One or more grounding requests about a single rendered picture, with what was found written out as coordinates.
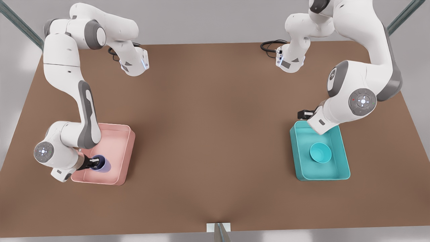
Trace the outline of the pink box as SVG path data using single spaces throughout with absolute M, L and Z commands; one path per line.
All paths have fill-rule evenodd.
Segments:
M 121 186 L 126 181 L 135 133 L 128 125 L 99 123 L 101 141 L 92 149 L 80 151 L 89 158 L 103 155 L 107 165 L 101 171 L 85 169 L 71 175 L 74 182 Z

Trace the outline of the teal bowl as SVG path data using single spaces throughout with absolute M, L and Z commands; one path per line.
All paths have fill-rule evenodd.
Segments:
M 327 163 L 332 158 L 330 147 L 324 143 L 314 143 L 310 147 L 310 157 L 317 163 Z

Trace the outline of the teal box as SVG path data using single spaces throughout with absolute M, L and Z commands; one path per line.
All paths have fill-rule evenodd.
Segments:
M 296 177 L 300 181 L 335 181 L 350 178 L 350 167 L 339 126 L 323 135 L 316 133 L 307 121 L 297 121 L 290 129 L 292 153 Z M 310 147 L 314 143 L 324 143 L 332 151 L 327 163 L 317 163 L 310 157 Z

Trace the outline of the silver frame post with foot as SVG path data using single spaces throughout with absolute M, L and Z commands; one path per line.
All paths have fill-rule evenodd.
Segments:
M 206 232 L 213 232 L 214 242 L 231 242 L 228 232 L 231 232 L 230 223 L 207 223 Z

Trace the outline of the blue cup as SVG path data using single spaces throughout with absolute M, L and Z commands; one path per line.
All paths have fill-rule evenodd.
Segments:
M 103 155 L 95 155 L 90 161 L 90 169 L 96 172 L 106 173 L 112 168 L 110 162 Z

